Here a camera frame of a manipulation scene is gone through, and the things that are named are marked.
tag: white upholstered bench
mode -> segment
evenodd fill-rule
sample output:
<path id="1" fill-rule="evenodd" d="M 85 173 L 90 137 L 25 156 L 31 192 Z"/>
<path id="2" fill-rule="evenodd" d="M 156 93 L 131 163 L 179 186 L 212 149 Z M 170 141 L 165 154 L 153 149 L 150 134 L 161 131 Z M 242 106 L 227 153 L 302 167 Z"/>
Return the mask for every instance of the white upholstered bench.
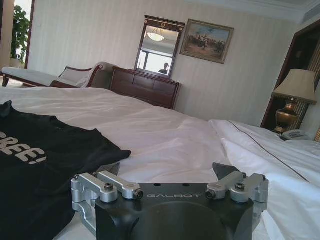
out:
<path id="1" fill-rule="evenodd" d="M 113 67 L 115 66 L 106 62 L 99 62 L 89 69 L 67 66 L 59 77 L 35 70 L 4 67 L 1 70 L 2 86 L 6 87 L 9 79 L 14 79 L 36 87 L 109 89 Z"/>

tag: screw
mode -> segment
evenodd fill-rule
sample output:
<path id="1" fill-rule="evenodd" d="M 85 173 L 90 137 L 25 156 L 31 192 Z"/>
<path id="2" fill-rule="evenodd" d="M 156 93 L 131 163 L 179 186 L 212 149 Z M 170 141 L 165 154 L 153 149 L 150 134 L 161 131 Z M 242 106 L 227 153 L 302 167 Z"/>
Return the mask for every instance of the screw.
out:
<path id="1" fill-rule="evenodd" d="M 239 189 L 239 190 L 244 190 L 245 189 L 245 185 L 243 183 L 236 183 L 235 184 L 235 188 Z"/>
<path id="2" fill-rule="evenodd" d="M 114 185 L 112 183 L 106 183 L 104 185 L 104 189 L 107 190 L 107 191 L 111 191 L 114 189 Z"/>
<path id="3" fill-rule="evenodd" d="M 205 195 L 205 197 L 206 197 L 207 199 L 211 200 L 211 199 L 214 199 L 214 198 L 215 198 L 216 193 L 215 193 L 214 191 L 213 191 L 213 192 L 211 192 L 211 191 L 206 191 L 204 195 Z"/>
<path id="4" fill-rule="evenodd" d="M 134 199 L 141 200 L 144 197 L 144 192 L 141 190 L 134 191 Z"/>

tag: wall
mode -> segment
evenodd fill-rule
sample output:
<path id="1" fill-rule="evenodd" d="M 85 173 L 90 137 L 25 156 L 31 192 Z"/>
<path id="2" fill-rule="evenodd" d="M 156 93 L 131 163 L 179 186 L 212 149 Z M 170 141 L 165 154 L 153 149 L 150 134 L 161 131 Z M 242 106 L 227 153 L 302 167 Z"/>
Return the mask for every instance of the wall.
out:
<path id="1" fill-rule="evenodd" d="M 284 20 L 183 0 L 36 0 L 28 67 L 53 75 L 98 61 L 132 69 L 144 15 L 235 28 L 225 64 L 177 56 L 176 109 L 260 125 L 297 29 Z"/>
<path id="2" fill-rule="evenodd" d="M 320 14 L 298 26 L 297 31 L 304 29 L 318 20 L 320 20 Z M 315 97 L 317 99 L 317 104 L 309 106 L 300 127 L 301 130 L 307 132 L 312 138 L 316 136 L 318 128 L 320 127 L 320 86 L 316 88 Z"/>
<path id="3" fill-rule="evenodd" d="M 0 46 L 0 70 L 10 65 L 12 28 L 14 24 L 15 0 L 4 0 L 1 46 Z"/>

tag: green leaves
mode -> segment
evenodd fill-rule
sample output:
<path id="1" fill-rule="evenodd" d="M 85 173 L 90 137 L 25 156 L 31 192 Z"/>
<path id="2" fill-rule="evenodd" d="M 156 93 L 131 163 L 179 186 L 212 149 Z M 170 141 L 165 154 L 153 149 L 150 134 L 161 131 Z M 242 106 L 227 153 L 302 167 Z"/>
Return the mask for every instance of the green leaves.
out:
<path id="1" fill-rule="evenodd" d="M 26 18 L 26 12 L 20 6 L 14 7 L 11 58 L 20 59 L 24 63 L 24 57 L 27 52 L 28 33 L 30 21 Z M 17 50 L 21 49 L 21 54 L 17 54 Z"/>

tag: picture frame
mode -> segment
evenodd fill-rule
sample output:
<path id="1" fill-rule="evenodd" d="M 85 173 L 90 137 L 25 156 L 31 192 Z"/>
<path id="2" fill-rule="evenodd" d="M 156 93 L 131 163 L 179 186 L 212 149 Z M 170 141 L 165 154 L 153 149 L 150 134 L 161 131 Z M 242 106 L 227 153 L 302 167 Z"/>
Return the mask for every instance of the picture frame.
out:
<path id="1" fill-rule="evenodd" d="M 180 54 L 224 64 L 233 27 L 189 19 Z"/>

